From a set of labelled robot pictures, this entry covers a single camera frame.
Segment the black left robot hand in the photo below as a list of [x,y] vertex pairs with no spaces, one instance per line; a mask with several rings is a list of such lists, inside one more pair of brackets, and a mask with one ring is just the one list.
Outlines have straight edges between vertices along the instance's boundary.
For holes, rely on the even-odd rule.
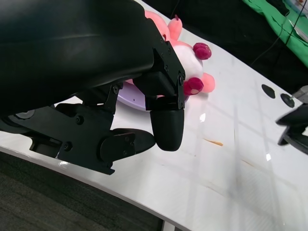
[[[112,129],[124,81],[145,96],[152,132]],[[185,71],[133,0],[3,0],[0,129],[30,150],[107,175],[157,145],[179,149]]]

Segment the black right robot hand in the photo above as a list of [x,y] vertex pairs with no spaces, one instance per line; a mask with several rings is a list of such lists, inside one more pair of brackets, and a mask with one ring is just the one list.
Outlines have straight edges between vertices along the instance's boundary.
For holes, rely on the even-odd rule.
[[308,105],[302,104],[276,121],[285,127],[278,140],[279,146],[291,145],[297,150],[308,154],[308,136],[303,132],[308,127]]

